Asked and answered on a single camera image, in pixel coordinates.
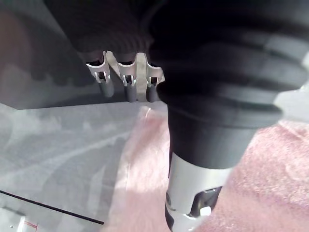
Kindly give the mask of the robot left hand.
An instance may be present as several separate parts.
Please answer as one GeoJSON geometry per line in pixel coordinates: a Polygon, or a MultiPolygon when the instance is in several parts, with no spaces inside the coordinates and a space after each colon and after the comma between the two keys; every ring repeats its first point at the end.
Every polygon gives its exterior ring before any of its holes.
{"type": "Polygon", "coordinates": [[[309,77],[306,0],[47,0],[45,5],[98,78],[103,52],[161,68],[168,108],[172,232],[213,211],[256,131],[278,122],[277,95],[309,77]]]}

